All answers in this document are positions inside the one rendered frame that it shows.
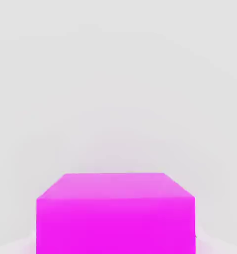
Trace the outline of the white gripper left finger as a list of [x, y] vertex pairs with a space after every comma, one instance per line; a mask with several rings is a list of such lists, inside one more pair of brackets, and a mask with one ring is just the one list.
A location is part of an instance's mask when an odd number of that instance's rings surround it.
[[16, 240], [0, 247], [0, 254], [36, 254], [36, 234]]

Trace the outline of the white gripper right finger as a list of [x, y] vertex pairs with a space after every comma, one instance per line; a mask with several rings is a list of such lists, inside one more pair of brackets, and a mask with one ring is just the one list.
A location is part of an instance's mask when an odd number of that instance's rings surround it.
[[237, 246], [207, 235], [197, 235], [196, 254], [237, 254]]

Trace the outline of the small magenta cube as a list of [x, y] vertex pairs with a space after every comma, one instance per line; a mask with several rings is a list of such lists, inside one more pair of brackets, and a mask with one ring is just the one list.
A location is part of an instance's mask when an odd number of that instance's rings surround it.
[[196, 254], [195, 198], [164, 173], [65, 174], [36, 200], [36, 254]]

